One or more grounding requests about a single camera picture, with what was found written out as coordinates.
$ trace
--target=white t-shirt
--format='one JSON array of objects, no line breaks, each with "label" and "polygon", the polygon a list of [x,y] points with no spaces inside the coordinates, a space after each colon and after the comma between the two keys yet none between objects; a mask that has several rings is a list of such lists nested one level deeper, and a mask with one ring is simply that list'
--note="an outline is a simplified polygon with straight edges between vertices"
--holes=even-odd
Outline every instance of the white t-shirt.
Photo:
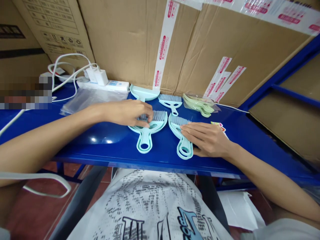
[{"label": "white t-shirt", "polygon": [[[119,169],[68,240],[232,239],[185,174]],[[320,239],[320,230],[281,219],[242,239]]]}]

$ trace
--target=hand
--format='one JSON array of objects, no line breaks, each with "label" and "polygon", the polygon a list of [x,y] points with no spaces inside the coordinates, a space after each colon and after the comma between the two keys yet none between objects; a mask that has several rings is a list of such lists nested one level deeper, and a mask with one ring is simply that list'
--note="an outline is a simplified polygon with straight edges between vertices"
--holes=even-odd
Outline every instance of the hand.
[{"label": "hand", "polygon": [[142,114],[148,116],[148,122],[153,119],[153,110],[150,104],[139,100],[124,100],[119,102],[98,103],[92,105],[99,112],[101,122],[112,122],[127,126],[150,127],[145,121],[138,121]]},{"label": "hand", "polygon": [[235,145],[218,125],[190,122],[181,126],[181,133],[198,146],[193,154],[199,157],[228,158]]}]

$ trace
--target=plastic bag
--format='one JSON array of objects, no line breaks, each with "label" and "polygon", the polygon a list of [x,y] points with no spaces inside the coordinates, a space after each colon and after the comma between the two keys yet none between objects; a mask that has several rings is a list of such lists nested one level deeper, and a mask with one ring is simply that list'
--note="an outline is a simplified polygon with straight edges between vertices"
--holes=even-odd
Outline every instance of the plastic bag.
[{"label": "plastic bag", "polygon": [[201,115],[204,117],[210,117],[211,113],[221,111],[211,99],[206,99],[192,93],[184,93],[182,97],[185,108],[201,112]]},{"label": "plastic bag", "polygon": [[128,91],[79,88],[76,96],[62,106],[60,114],[68,116],[95,103],[126,100],[128,94]]}]

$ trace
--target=blue table surface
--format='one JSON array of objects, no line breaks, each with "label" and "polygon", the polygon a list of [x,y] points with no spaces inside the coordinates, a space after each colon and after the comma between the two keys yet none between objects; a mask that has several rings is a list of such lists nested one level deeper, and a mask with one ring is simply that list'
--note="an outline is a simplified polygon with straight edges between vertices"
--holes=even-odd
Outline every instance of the blue table surface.
[{"label": "blue table surface", "polygon": [[[72,84],[57,91],[58,99],[71,96],[74,93]],[[128,98],[135,99],[131,93]],[[50,110],[26,111],[1,136],[0,144],[36,127],[62,118],[60,109],[66,101],[53,103]],[[170,109],[161,105],[157,99],[148,101],[154,110]],[[178,108],[179,116],[193,122],[221,122],[226,128],[226,134],[233,142],[269,163],[296,182],[316,183],[314,175],[303,164],[281,149],[270,137],[259,129],[245,113],[220,107],[221,111],[204,118],[200,112]],[[5,126],[18,110],[0,111],[0,128]],[[227,178],[245,178],[235,166],[222,158],[200,158],[193,156],[189,160],[178,157],[176,147],[179,139],[171,132],[168,124],[158,133],[152,135],[153,147],[147,154],[141,154],[136,148],[139,134],[127,126],[113,123],[99,123],[88,129],[70,144],[65,146],[56,156],[56,161],[80,164],[117,166],[137,169],[181,172],[188,174],[211,175]]]}]

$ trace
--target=brush bristles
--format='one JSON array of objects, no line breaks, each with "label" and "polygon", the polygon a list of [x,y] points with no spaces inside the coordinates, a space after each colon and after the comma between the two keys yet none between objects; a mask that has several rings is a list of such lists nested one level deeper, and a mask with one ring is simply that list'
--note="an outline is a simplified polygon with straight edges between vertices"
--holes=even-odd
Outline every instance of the brush bristles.
[{"label": "brush bristles", "polygon": [[[166,111],[153,111],[153,121],[164,121],[166,117]],[[142,114],[138,117],[138,120],[147,121],[148,117],[145,114]]]},{"label": "brush bristles", "polygon": [[184,124],[188,124],[188,122],[190,122],[190,121],[187,120],[187,119],[184,119],[182,117],[174,117],[174,116],[172,116],[171,117],[171,122],[181,126],[181,125],[184,125]]},{"label": "brush bristles", "polygon": [[160,94],[158,96],[159,100],[171,101],[171,102],[182,102],[182,98],[179,96],[172,96],[167,94]]}]

